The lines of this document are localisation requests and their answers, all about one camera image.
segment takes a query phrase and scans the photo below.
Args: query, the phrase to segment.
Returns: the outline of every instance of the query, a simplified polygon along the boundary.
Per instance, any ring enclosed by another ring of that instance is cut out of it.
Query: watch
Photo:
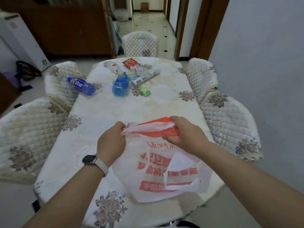
[[[101,161],[96,155],[87,155],[82,159],[82,163],[85,165],[97,165],[104,172],[104,176],[107,176],[109,168]]]

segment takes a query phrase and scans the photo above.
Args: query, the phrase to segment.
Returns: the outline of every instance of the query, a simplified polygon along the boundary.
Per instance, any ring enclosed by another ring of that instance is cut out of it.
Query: red and white bag
[[[170,118],[130,126],[121,135],[126,136],[126,149],[112,169],[138,202],[158,201],[186,191],[207,192],[212,170],[162,139],[179,136]]]

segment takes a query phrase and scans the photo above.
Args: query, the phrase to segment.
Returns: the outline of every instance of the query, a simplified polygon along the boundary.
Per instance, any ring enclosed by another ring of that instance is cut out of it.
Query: forearm
[[[304,195],[210,143],[197,155],[263,227],[304,227]]]
[[[80,227],[103,175],[96,165],[83,166],[23,228]]]

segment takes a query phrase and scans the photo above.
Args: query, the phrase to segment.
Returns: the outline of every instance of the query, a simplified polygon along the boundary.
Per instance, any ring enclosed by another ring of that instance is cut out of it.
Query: watch face
[[[95,155],[87,155],[82,159],[83,163],[90,163],[92,161],[94,161],[94,159],[96,158]]]

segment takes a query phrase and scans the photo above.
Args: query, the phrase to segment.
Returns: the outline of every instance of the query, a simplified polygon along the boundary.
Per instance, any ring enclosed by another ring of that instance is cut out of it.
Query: white tablecloth
[[[121,63],[125,59],[112,61],[126,69]],[[79,94],[34,185],[34,191],[43,203],[83,166],[85,155],[96,153],[99,136],[117,121],[132,125],[171,115],[183,116],[202,128],[208,139],[214,142],[182,65],[151,57],[135,57],[135,60],[147,68],[161,69],[158,76],[141,85],[152,94],[144,97],[134,88],[129,89],[123,98],[114,96],[112,85],[117,76],[104,67],[104,62],[95,65],[87,82],[94,83],[99,89],[93,96]],[[184,217],[210,199],[223,184],[213,172],[207,193],[186,192],[167,200],[138,203],[128,196],[110,168],[107,177],[101,180],[83,224],[110,227],[115,221],[114,227],[157,226]],[[118,213],[111,217],[108,213],[113,210]]]

